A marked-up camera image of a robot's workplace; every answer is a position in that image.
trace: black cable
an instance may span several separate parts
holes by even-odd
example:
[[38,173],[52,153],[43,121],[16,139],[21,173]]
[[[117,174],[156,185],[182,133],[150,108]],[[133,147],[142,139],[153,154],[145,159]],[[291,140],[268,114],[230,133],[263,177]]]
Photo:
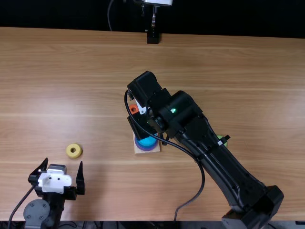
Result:
[[97,223],[96,223],[95,221],[93,221],[93,222],[94,222],[94,224],[95,224],[95,226],[96,226],[96,229],[98,229],[99,226],[97,225]]
[[273,225],[270,224],[270,223],[268,223],[268,225],[269,225],[270,227],[272,227],[273,229],[277,229],[275,226],[273,226]]
[[18,210],[18,208],[20,207],[20,205],[24,202],[24,200],[29,196],[29,194],[33,191],[33,189],[35,188],[35,185],[32,186],[28,192],[25,194],[25,196],[21,199],[21,201],[17,204],[17,206],[15,207],[15,209],[13,210],[13,212],[10,215],[10,219],[9,219],[9,223],[8,223],[8,229],[10,229],[10,225],[11,225],[11,221],[13,219],[13,216],[15,215],[16,211]]
[[111,28],[111,25],[110,25],[110,17],[109,17],[109,15],[110,15],[110,8],[111,8],[111,6],[113,4],[113,1],[114,0],[110,0],[109,5],[108,5],[108,9],[107,9],[107,20],[108,20],[108,26],[109,26],[110,31],[112,31],[112,28]]
[[69,221],[70,223],[74,223],[74,225],[71,225],[69,223],[65,223],[65,224],[61,224],[58,226],[58,228],[61,228],[62,226],[70,226],[70,227],[73,227],[73,228],[77,228],[77,224],[73,221]]
[[180,145],[178,145],[178,144],[176,144],[176,143],[173,143],[173,142],[167,141],[167,140],[165,140],[165,139],[162,139],[162,138],[160,138],[160,137],[158,137],[158,136],[156,136],[156,135],[153,135],[153,134],[149,133],[147,130],[145,130],[145,129],[144,129],[135,119],[134,119],[134,117],[133,117],[131,111],[129,110],[129,106],[128,106],[128,103],[127,103],[127,94],[128,94],[128,90],[125,92],[125,95],[124,95],[124,103],[125,103],[125,107],[126,107],[126,110],[127,110],[127,112],[128,112],[128,115],[131,117],[131,119],[133,120],[133,122],[134,122],[142,131],[144,131],[144,132],[145,132],[146,134],[148,134],[149,136],[151,136],[151,137],[153,137],[153,138],[155,138],[155,139],[157,139],[157,140],[159,140],[159,141],[161,141],[161,142],[165,142],[165,143],[167,143],[167,144],[169,144],[169,145],[171,145],[171,146],[174,146],[174,147],[176,147],[176,148],[182,150],[183,152],[185,152],[187,155],[189,155],[189,156],[196,162],[196,164],[198,165],[198,167],[199,167],[199,169],[200,169],[201,177],[202,177],[201,186],[200,186],[200,188],[199,188],[199,190],[198,190],[198,192],[196,193],[195,196],[193,196],[190,200],[186,201],[184,204],[181,204],[181,205],[176,209],[176,211],[175,211],[175,216],[174,216],[174,219],[173,219],[174,221],[176,221],[176,220],[177,220],[178,211],[179,211],[181,208],[183,208],[184,206],[186,206],[186,205],[190,204],[191,202],[193,202],[194,200],[196,200],[196,199],[200,196],[200,194],[201,194],[201,192],[202,192],[202,190],[203,190],[203,188],[204,188],[204,183],[205,183],[204,170],[203,170],[202,165],[200,164],[200,162],[197,161],[196,157],[195,157],[190,151],[188,151],[187,149],[183,148],[182,146],[180,146]]

